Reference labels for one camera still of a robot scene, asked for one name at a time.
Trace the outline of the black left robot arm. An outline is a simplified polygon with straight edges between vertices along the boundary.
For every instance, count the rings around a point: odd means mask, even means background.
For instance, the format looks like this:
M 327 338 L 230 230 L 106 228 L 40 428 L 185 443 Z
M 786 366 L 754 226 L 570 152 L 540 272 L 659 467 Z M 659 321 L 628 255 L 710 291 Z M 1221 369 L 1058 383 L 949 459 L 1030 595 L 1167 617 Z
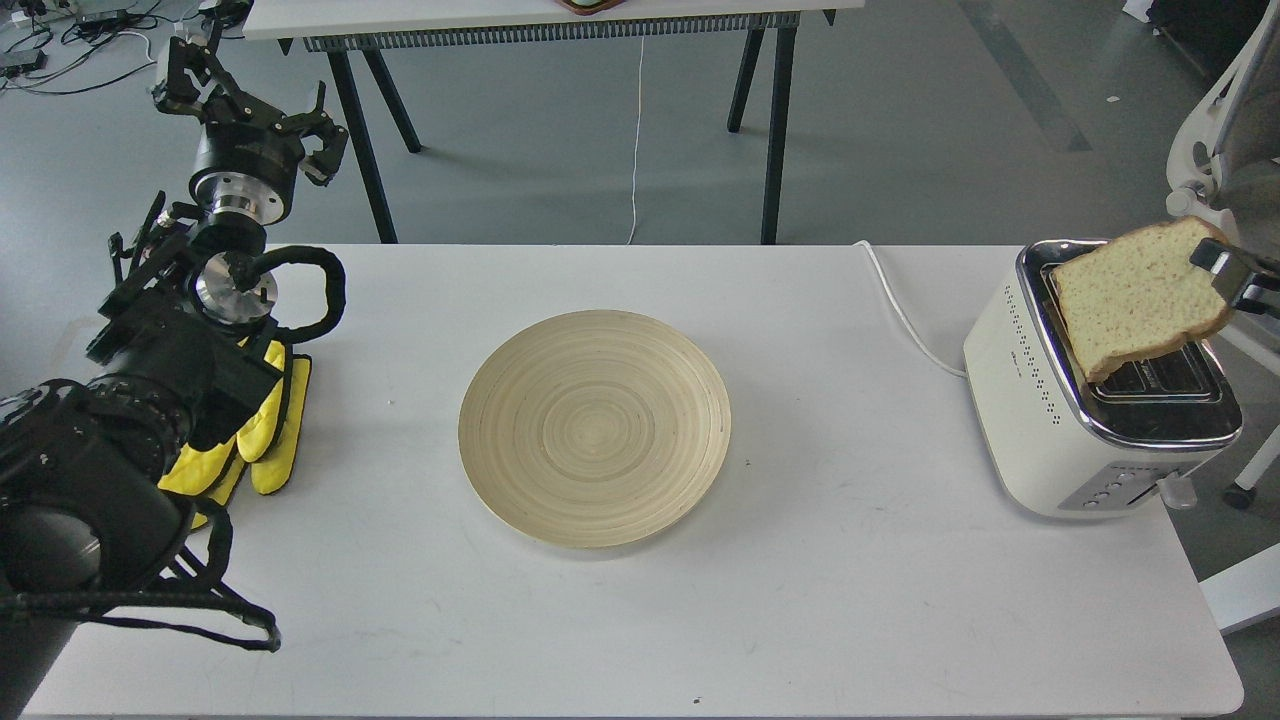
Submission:
M 288 115 L 247 92 L 218 37 L 170 38 L 159 111 L 201 126 L 189 202 L 159 193 L 132 243 L 109 240 L 115 284 L 87 347 L 102 372 L 3 400 L 3 716 L 19 717 L 76 629 L 157 629 L 118 609 L 225 612 L 273 652 L 275 616 L 224 580 L 233 527 L 207 489 L 178 489 L 197 451 L 251 448 L 288 470 L 305 401 L 297 345 L 334 331 L 346 269 L 310 246 L 268 249 L 298 174 L 324 186 L 348 141 L 319 90 Z

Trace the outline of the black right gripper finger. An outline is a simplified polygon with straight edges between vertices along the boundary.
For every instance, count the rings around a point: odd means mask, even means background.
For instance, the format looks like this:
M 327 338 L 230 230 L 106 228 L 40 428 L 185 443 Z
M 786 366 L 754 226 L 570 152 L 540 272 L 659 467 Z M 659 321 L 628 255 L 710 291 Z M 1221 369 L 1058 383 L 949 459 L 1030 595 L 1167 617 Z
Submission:
M 1212 277 L 1224 302 L 1240 313 L 1279 319 L 1279 263 L 1213 238 L 1202 238 L 1190 264 Z

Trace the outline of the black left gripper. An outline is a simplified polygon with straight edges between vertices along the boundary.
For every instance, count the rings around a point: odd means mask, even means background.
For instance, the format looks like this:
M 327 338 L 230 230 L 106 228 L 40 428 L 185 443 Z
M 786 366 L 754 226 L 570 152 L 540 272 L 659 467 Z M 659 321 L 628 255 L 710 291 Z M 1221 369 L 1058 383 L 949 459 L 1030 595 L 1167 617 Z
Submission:
M 189 193 L 206 213 L 227 209 L 260 225 L 284 220 L 293 208 L 298 170 L 317 187 L 340 169 L 349 133 L 325 108 L 320 81 L 314 106 L 268 115 L 262 101 L 242 90 L 214 47 L 170 37 L 157 61 L 152 104 L 164 114 L 202 124 Z

